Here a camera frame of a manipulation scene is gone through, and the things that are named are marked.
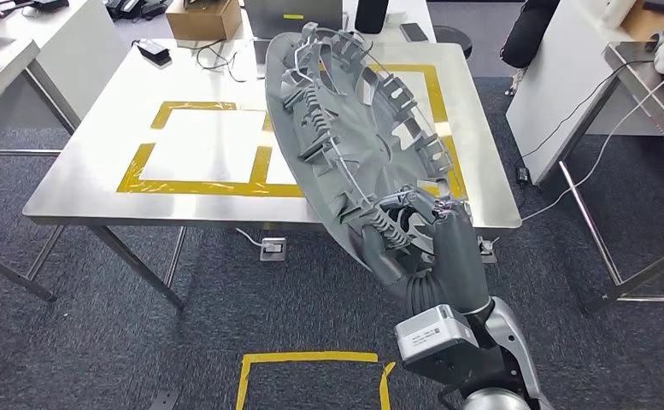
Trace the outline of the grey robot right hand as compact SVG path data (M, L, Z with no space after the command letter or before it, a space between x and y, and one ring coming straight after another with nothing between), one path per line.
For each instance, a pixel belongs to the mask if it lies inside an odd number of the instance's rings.
M424 190L399 192L384 210L415 212L432 227L433 263L424 264L420 252L385 248L372 225L361 229L361 254L366 266L408 315L448 304L468 319L484 321L492 301L471 216L463 202L450 196L439 199Z

